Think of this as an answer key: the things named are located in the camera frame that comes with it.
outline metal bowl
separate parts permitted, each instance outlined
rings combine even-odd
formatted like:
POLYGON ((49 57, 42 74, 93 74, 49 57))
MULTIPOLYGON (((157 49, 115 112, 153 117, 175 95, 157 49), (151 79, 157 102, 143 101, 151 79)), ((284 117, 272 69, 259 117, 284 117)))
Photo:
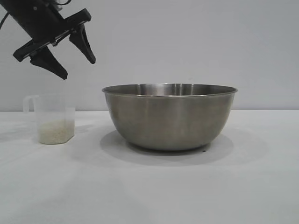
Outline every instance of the metal bowl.
POLYGON ((117 131, 156 150, 187 150, 223 129, 237 89, 201 84, 131 84, 103 89, 117 131))

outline white backdrop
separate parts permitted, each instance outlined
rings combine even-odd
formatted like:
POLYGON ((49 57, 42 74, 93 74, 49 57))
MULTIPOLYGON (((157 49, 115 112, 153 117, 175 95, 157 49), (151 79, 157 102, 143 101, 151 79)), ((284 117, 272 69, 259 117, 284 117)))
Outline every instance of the white backdrop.
POLYGON ((64 88, 76 90, 79 110, 105 110, 101 89, 131 83, 229 85, 239 89, 234 109, 299 109, 298 0, 73 0, 61 13, 85 7, 97 63, 67 39, 51 47, 67 81, 12 57, 29 36, 7 19, 0 111, 21 110, 26 95, 64 88))

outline measuring cup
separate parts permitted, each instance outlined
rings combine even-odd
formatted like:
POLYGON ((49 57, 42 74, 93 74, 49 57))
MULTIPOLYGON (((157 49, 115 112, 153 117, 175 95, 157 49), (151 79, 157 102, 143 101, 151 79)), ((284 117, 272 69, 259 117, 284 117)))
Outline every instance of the measuring cup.
POLYGON ((30 100, 33 100, 37 137, 40 143, 62 144, 74 136, 75 105, 69 95, 42 94, 27 96, 23 101, 24 112, 29 112, 30 100))

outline table surface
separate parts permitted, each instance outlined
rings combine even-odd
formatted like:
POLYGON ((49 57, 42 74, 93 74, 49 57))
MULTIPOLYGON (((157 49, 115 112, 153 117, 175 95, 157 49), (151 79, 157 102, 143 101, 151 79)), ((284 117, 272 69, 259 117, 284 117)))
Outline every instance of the table surface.
POLYGON ((232 111, 180 154, 128 145, 108 112, 77 112, 62 145, 33 123, 0 113, 0 224, 299 223, 299 111, 232 111))

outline cable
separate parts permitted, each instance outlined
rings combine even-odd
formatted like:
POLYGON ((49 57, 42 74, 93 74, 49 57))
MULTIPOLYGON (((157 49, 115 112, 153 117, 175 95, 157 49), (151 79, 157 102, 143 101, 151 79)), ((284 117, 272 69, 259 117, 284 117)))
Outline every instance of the cable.
POLYGON ((0 29, 2 28, 2 26, 3 26, 4 22, 5 22, 5 20, 8 18, 8 16, 9 16, 9 13, 6 13, 5 16, 3 17, 3 19, 1 20, 1 22, 0 22, 0 29))
POLYGON ((67 0, 67 2, 65 2, 65 3, 58 3, 58 2, 53 2, 53 4, 55 4, 55 5, 58 5, 58 6, 65 6, 65 5, 67 5, 67 4, 69 4, 71 2, 71 0, 67 0))

